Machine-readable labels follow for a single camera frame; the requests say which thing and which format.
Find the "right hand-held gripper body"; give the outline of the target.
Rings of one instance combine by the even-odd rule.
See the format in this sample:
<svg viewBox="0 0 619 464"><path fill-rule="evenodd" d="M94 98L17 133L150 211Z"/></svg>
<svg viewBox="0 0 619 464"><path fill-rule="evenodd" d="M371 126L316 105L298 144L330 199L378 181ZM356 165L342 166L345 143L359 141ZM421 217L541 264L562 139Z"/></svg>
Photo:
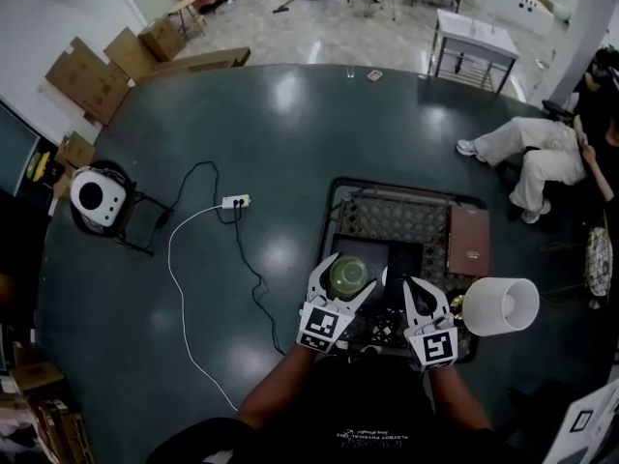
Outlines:
<svg viewBox="0 0 619 464"><path fill-rule="evenodd" d="M407 341L417 371L429 371L457 360L457 327L447 313L424 326L409 327Z"/></svg>

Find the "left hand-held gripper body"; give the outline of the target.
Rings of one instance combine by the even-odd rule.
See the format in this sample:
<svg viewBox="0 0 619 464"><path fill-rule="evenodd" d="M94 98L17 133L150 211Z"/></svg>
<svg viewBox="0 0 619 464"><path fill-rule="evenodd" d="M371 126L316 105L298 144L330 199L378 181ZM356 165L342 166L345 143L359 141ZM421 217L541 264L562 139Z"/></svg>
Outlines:
<svg viewBox="0 0 619 464"><path fill-rule="evenodd" d="M304 303L296 343L319 353L328 354L353 320L353 315L339 310Z"/></svg>

